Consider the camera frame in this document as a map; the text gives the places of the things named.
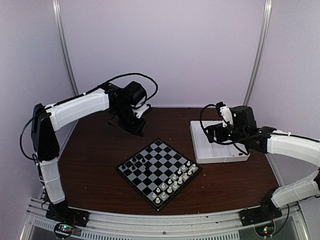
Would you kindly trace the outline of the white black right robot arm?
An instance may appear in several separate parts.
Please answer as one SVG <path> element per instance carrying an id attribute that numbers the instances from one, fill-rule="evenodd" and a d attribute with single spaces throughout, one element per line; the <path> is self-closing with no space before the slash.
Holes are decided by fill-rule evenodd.
<path id="1" fill-rule="evenodd" d="M 270 190 L 256 210 L 259 220 L 268 220 L 276 209 L 293 202 L 320 196 L 320 141 L 281 131 L 275 127 L 258 127 L 253 109 L 240 105 L 228 107 L 223 102 L 212 104 L 220 123 L 200 127 L 209 143 L 220 146 L 244 146 L 248 150 L 269 156 L 281 156 L 313 166 L 314 171 L 292 183 Z"/>

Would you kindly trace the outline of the black white chessboard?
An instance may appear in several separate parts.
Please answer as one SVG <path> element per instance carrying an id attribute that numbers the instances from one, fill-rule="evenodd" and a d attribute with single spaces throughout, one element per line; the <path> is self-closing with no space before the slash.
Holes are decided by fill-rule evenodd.
<path id="1" fill-rule="evenodd" d="M 175 171 L 186 161 L 191 161 L 199 166 L 199 164 L 188 159 L 178 150 L 158 138 L 120 163 L 115 167 L 115 170 L 133 188 L 133 190 L 155 209 L 155 211 L 159 212 L 195 179 L 202 171 L 202 167 L 199 166 L 200 172 L 197 173 L 196 176 L 193 176 L 191 180 L 188 180 L 182 189 L 179 189 L 168 199 L 168 201 L 165 201 L 159 207 L 152 203 L 148 198 L 148 194 L 156 187 L 153 181 L 159 181 L 159 177 L 164 177 L 167 173 L 168 175 L 171 174 L 168 169 Z M 145 170 L 146 165 L 150 165 L 149 170 Z"/>

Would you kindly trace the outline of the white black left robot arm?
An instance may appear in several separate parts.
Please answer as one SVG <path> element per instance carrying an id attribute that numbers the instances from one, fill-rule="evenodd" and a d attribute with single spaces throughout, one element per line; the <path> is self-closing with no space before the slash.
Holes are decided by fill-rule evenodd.
<path id="1" fill-rule="evenodd" d="M 147 104 L 141 104 L 146 98 L 146 90 L 135 81 L 125 87 L 103 83 L 78 96 L 34 106 L 33 116 L 21 130 L 23 134 L 28 126 L 31 127 L 33 154 L 27 155 L 24 151 L 22 135 L 19 137 L 19 147 L 23 156 L 37 165 L 49 202 L 54 205 L 51 211 L 61 222 L 69 221 L 72 211 L 63 204 L 66 196 L 59 171 L 59 131 L 87 116 L 108 111 L 117 118 L 117 124 L 123 130 L 142 136 L 145 124 L 143 114 L 150 108 Z"/>

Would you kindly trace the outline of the white plastic divided tray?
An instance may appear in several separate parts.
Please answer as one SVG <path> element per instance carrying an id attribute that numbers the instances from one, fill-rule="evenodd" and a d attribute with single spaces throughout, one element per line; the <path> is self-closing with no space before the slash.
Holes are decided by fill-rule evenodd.
<path id="1" fill-rule="evenodd" d="M 247 161 L 250 153 L 243 144 L 236 146 L 247 153 L 239 151 L 234 145 L 220 145 L 209 143 L 198 120 L 190 121 L 190 134 L 193 144 L 195 160 L 198 164 L 233 163 Z"/>

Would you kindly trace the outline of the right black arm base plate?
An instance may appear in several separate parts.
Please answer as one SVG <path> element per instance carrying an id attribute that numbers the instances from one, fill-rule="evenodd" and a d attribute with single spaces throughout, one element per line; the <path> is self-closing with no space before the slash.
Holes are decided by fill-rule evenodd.
<path id="1" fill-rule="evenodd" d="M 278 207 L 275 207 L 270 199 L 263 199 L 258 207 L 245 208 L 239 212 L 243 226 L 272 221 L 281 216 L 282 211 Z"/>

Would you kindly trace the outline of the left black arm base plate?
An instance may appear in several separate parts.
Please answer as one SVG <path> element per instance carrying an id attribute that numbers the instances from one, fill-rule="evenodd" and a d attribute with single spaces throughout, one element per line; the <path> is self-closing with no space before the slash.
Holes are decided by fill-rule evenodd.
<path id="1" fill-rule="evenodd" d="M 45 217 L 71 226 L 86 227 L 90 213 L 86 210 L 70 208 L 68 201 L 53 204 L 49 202 Z"/>

